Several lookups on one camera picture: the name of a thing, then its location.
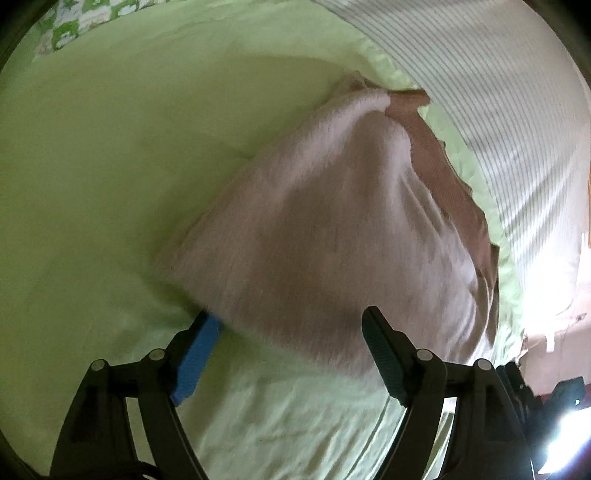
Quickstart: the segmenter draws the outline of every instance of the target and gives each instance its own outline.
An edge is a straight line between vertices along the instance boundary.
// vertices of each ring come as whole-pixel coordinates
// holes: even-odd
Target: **folded towel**
[[[241,171],[159,269],[240,332],[376,384],[361,313],[446,361],[490,358],[498,249],[417,113],[359,76]]]

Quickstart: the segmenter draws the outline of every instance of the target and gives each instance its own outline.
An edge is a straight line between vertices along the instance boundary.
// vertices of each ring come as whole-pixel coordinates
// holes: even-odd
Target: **blue gripper pad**
[[[177,368],[177,385],[170,394],[175,407],[193,395],[207,360],[220,338],[222,328],[222,322],[210,314],[207,315],[207,319]]]

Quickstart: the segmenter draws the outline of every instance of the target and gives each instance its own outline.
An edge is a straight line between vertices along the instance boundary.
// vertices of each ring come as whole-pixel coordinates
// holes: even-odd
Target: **pillow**
[[[61,49],[115,18],[170,1],[174,0],[59,0],[33,26],[41,31],[35,58]]]

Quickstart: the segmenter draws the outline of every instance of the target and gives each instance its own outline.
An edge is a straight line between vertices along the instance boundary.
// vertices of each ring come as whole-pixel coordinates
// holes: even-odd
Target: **cable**
[[[44,480],[118,480],[120,478],[149,476],[154,480],[164,480],[160,469],[146,462],[120,463],[108,468],[97,468],[89,472],[76,473],[74,475],[59,475],[43,477]]]

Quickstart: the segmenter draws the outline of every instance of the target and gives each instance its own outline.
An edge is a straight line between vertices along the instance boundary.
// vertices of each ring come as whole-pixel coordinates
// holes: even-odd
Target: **white striped fabric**
[[[501,213],[529,321],[571,302],[587,228],[591,106],[522,0],[316,0],[385,50],[450,115]]]

